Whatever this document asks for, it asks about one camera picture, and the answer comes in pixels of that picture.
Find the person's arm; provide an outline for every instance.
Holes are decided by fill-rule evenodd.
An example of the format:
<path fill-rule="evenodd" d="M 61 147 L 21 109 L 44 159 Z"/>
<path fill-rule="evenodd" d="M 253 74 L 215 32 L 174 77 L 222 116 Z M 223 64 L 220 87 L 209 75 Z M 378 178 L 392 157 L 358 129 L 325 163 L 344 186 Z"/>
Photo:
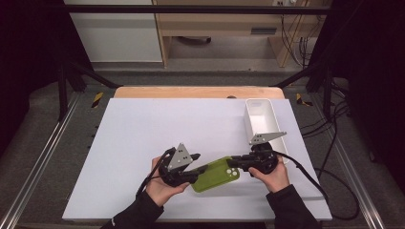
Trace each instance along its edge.
<path fill-rule="evenodd" d="M 260 179 L 270 192 L 266 198 L 276 216 L 274 220 L 275 228 L 321 228 L 294 186 L 289 184 L 287 168 L 283 159 L 280 156 L 278 156 L 278 159 L 276 168 L 268 175 L 255 168 L 249 168 L 249 172 Z"/>
<path fill-rule="evenodd" d="M 134 203 L 110 219 L 101 229 L 150 228 L 162 213 L 163 207 L 159 207 L 148 193 L 143 191 Z"/>
<path fill-rule="evenodd" d="M 292 184 L 277 193 L 267 194 L 266 198 L 276 216 L 276 229 L 321 228 Z"/>
<path fill-rule="evenodd" d="M 158 163 L 159 157 L 152 160 L 152 169 Z M 110 219 L 101 229 L 144 229 L 149 228 L 163 213 L 163 205 L 175 194 L 182 193 L 189 183 L 171 187 L 163 182 L 157 170 L 146 190 L 127 209 Z"/>

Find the black sleeve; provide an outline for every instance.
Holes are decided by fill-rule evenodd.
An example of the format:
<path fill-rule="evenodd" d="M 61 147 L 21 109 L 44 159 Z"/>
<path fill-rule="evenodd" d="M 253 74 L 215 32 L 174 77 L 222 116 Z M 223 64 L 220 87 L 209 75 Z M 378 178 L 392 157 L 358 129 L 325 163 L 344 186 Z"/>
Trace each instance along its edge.
<path fill-rule="evenodd" d="M 321 228 L 292 184 L 277 193 L 269 193 L 266 198 L 276 216 L 276 229 Z"/>
<path fill-rule="evenodd" d="M 159 207 L 149 195 L 143 191 L 134 203 L 114 216 L 102 226 L 101 229 L 150 228 L 162 213 L 163 207 Z"/>

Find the white box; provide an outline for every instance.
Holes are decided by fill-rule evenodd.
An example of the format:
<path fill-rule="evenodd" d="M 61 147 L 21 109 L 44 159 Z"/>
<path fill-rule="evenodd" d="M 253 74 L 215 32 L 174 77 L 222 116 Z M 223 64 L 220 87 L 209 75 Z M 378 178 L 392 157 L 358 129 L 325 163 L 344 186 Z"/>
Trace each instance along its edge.
<path fill-rule="evenodd" d="M 245 128 L 247 142 L 256 134 L 282 132 L 278 125 L 273 106 L 269 99 L 250 98 L 245 103 Z M 274 151 L 288 155 L 283 137 L 277 137 L 269 142 Z"/>

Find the black curtain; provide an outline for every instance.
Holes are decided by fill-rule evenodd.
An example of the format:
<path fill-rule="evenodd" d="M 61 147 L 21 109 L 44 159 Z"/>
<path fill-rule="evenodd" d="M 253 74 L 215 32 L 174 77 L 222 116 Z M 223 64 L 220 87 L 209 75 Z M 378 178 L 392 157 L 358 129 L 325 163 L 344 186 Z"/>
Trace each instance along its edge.
<path fill-rule="evenodd" d="M 311 61 L 320 56 L 343 21 L 333 17 L 325 23 Z M 344 28 L 329 67 L 334 77 L 349 80 L 349 101 L 358 127 L 405 193 L 404 41 L 405 1 L 365 0 Z"/>
<path fill-rule="evenodd" d="M 30 108 L 30 93 L 55 82 L 61 63 L 93 70 L 70 14 L 45 11 L 46 4 L 64 2 L 0 0 L 0 156 Z"/>

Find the hand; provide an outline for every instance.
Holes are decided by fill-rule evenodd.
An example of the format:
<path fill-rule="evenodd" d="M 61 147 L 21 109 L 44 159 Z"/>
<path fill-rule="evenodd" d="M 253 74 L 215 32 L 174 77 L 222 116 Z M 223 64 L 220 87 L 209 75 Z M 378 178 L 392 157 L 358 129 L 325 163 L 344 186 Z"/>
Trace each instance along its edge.
<path fill-rule="evenodd" d="M 152 160 L 152 170 L 158 163 L 160 157 L 156 157 Z M 155 171 L 152 178 L 146 185 L 146 193 L 149 197 L 159 206 L 163 206 L 172 196 L 184 192 L 184 189 L 189 185 L 189 183 L 183 183 L 175 188 L 167 185 L 159 177 L 159 169 Z"/>
<path fill-rule="evenodd" d="M 267 187 L 269 192 L 276 193 L 289 186 L 288 174 L 283 158 L 277 156 L 278 163 L 276 168 L 270 174 L 263 174 L 259 170 L 250 167 L 249 172 L 256 178 L 260 179 Z"/>

